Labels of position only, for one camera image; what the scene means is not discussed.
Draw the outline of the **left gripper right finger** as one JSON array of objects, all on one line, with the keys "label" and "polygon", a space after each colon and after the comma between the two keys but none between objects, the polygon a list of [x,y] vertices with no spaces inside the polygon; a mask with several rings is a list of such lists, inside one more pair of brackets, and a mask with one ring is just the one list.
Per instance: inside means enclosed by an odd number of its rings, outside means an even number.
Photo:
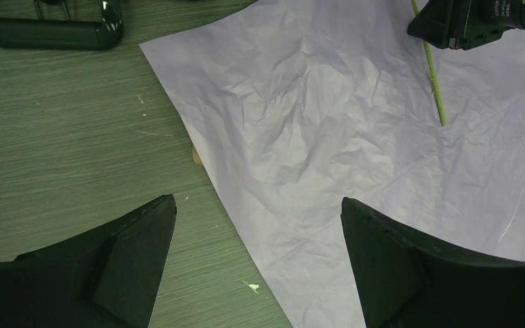
[{"label": "left gripper right finger", "polygon": [[525,262],[443,241],[353,198],[341,206],[367,327],[525,327]]}]

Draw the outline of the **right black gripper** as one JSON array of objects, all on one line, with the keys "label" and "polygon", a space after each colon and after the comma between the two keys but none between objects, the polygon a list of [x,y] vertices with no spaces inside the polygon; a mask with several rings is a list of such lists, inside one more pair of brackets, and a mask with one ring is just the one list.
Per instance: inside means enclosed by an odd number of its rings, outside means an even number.
[{"label": "right black gripper", "polygon": [[525,30],[525,1],[428,1],[407,26],[407,34],[438,49],[470,50]]}]

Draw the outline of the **tan ribbon bow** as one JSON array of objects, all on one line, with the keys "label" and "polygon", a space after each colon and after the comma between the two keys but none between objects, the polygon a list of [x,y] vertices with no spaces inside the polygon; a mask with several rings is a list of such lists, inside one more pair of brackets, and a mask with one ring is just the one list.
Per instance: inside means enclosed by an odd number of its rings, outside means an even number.
[{"label": "tan ribbon bow", "polygon": [[191,147],[191,153],[192,153],[192,158],[193,158],[194,163],[203,166],[202,159],[200,158],[195,146]]}]

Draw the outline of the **pink flower bouquet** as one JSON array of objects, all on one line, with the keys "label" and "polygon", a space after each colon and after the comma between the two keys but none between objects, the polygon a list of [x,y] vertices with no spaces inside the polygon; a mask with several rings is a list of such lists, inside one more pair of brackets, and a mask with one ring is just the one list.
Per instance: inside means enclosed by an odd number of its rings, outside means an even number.
[{"label": "pink flower bouquet", "polygon": [[446,126],[446,116],[445,116],[445,112],[444,112],[444,106],[443,106],[443,103],[442,103],[442,96],[441,96],[441,93],[440,93],[440,88],[439,88],[439,85],[438,85],[437,75],[436,75],[435,66],[434,66],[434,62],[433,62],[433,56],[431,54],[431,49],[430,49],[429,43],[427,41],[423,40],[422,43],[423,43],[423,46],[424,46],[425,55],[426,55],[426,59],[427,59],[427,64],[428,64],[428,68],[429,68],[429,75],[430,75],[430,82],[431,82],[431,87],[432,87],[432,94],[433,94],[433,97],[435,99],[435,104],[436,104],[436,107],[437,107],[437,113],[438,113],[439,121],[440,121],[441,126]]}]

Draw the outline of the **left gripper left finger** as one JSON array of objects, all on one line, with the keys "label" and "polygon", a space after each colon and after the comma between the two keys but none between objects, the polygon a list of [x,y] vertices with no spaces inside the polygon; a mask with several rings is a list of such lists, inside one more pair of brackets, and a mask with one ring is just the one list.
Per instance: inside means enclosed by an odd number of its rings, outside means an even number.
[{"label": "left gripper left finger", "polygon": [[0,327],[147,327],[176,214],[174,196],[162,195],[0,262]]}]

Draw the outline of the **purple and pink wrapping paper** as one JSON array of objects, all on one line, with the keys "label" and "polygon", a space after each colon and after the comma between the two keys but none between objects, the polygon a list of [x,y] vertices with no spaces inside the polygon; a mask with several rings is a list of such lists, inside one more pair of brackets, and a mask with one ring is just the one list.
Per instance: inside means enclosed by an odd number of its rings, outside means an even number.
[{"label": "purple and pink wrapping paper", "polygon": [[141,49],[294,327],[363,327],[340,222],[352,197],[525,261],[525,31],[433,52],[409,1],[257,1]]}]

